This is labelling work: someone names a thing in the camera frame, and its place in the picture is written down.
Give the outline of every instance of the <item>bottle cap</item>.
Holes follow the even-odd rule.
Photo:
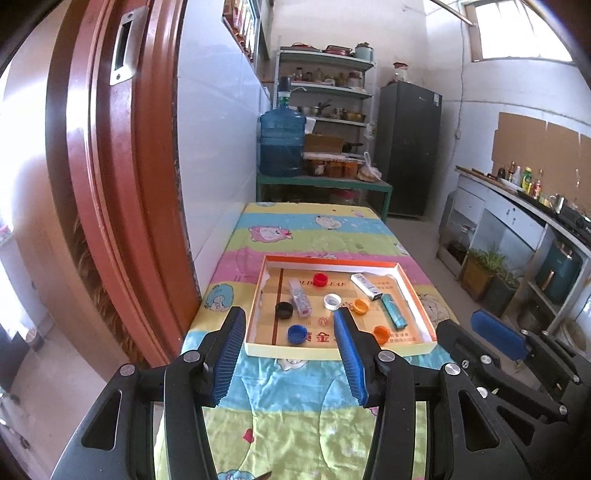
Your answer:
[[[281,320],[290,319],[294,314],[294,306],[288,301],[281,301],[275,305],[275,315]]]
[[[292,325],[287,329],[287,341],[295,345],[304,343],[308,336],[308,329],[303,325]]]
[[[355,313],[365,315],[369,311],[369,303],[363,299],[355,299],[353,302],[353,310]]]
[[[329,293],[324,297],[324,308],[332,311],[338,310],[341,302],[342,300],[338,295],[335,295],[334,293]]]
[[[328,282],[328,275],[325,275],[323,273],[317,273],[314,275],[314,277],[312,277],[312,283],[315,287],[325,287]]]
[[[374,337],[380,345],[383,345],[390,338],[390,329],[384,325],[378,325],[374,328]]]

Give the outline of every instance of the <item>drawer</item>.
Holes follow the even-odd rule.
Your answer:
[[[457,186],[482,200],[486,200],[488,191],[490,190],[490,188],[485,187],[484,185],[478,183],[477,181],[471,180],[464,175],[460,175],[457,181]]]
[[[464,189],[456,190],[453,209],[474,222],[475,225],[478,225],[480,222],[482,212],[484,211],[484,205],[485,201],[478,198],[476,195],[473,195]]]
[[[533,250],[538,247],[544,227],[517,205],[490,190],[486,200],[486,210],[513,230]]]

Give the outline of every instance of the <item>condiment bottle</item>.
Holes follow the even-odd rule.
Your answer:
[[[531,190],[531,168],[526,167],[525,172],[523,174],[523,178],[521,179],[521,188],[525,190],[526,194],[530,194]]]
[[[499,168],[499,171],[496,172],[496,178],[505,180],[506,177],[507,172],[505,171],[505,166],[503,165],[501,168]]]
[[[536,180],[535,185],[534,185],[534,193],[533,193],[533,197],[535,200],[540,199],[540,195],[542,194],[542,175],[544,174],[544,170],[540,169],[539,172],[539,178],[538,180]]]
[[[515,173],[513,174],[513,185],[521,187],[521,167],[517,165]]]
[[[515,169],[515,162],[512,161],[511,166],[509,167],[509,176],[507,177],[507,180],[509,180],[511,183],[513,183],[513,178],[515,177]]]

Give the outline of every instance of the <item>cabinet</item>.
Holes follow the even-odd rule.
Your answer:
[[[544,309],[545,323],[539,326],[550,333],[558,330],[563,332],[561,326],[564,321],[577,315],[575,305],[579,297],[585,295],[583,289],[588,285],[591,275],[591,250],[554,219],[518,197],[462,172],[452,208],[442,222],[444,228],[440,231],[437,256],[456,278],[461,277],[465,261],[459,263],[447,247],[457,238],[459,226],[462,226],[470,232],[470,248],[484,251],[493,249],[502,253],[506,257],[505,268],[521,279],[515,296],[503,314],[505,323],[519,329],[518,318],[530,302]],[[549,301],[535,282],[555,241],[566,242],[583,259],[579,275],[561,305]],[[568,338],[565,341],[573,346]],[[591,356],[591,342],[587,343],[590,348],[583,354]]]

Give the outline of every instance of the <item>gas stove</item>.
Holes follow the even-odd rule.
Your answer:
[[[558,214],[558,221],[591,247],[591,220],[587,216],[564,205]]]

